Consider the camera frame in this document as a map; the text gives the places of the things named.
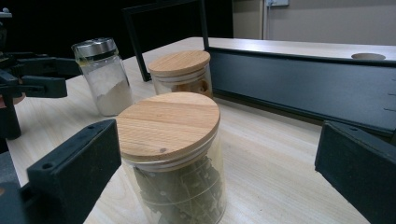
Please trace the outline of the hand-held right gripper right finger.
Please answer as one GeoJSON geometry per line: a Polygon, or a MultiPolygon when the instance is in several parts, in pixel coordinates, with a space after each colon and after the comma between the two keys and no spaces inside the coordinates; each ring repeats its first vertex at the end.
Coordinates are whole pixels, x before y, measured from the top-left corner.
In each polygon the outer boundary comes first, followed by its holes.
{"type": "Polygon", "coordinates": [[[315,170],[371,224],[396,224],[396,146],[356,127],[326,121],[315,170]]]}

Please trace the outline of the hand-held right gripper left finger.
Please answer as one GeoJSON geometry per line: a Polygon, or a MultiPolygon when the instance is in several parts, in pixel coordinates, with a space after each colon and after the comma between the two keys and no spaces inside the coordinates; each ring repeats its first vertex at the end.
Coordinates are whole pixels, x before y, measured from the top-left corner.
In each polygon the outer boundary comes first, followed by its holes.
{"type": "Polygon", "coordinates": [[[27,169],[29,224],[82,224],[120,167],[117,123],[91,124],[27,169]]]}

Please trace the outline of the glass shaker with white powder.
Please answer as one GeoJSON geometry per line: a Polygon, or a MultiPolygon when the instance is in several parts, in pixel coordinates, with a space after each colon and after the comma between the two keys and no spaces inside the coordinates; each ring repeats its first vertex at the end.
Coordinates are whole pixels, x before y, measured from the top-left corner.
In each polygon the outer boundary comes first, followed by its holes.
{"type": "Polygon", "coordinates": [[[133,104],[131,85],[111,37],[86,40],[72,50],[101,115],[117,116],[133,104]]]}

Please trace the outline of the glass jar with green leaves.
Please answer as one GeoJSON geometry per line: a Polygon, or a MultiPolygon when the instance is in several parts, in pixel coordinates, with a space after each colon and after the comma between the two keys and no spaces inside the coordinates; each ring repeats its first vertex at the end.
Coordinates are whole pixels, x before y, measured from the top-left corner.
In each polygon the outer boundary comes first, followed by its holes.
{"type": "Polygon", "coordinates": [[[218,224],[226,207],[218,105],[192,92],[117,116],[123,167],[149,224],[218,224]]]}

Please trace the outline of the glass jar with brown contents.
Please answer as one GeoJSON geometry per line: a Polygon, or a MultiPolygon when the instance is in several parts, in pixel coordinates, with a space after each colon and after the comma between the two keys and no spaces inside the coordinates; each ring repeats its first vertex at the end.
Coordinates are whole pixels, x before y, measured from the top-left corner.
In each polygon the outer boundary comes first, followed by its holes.
{"type": "Polygon", "coordinates": [[[148,70],[157,94],[188,91],[212,98],[209,62],[204,50],[184,50],[151,62],[148,70]]]}

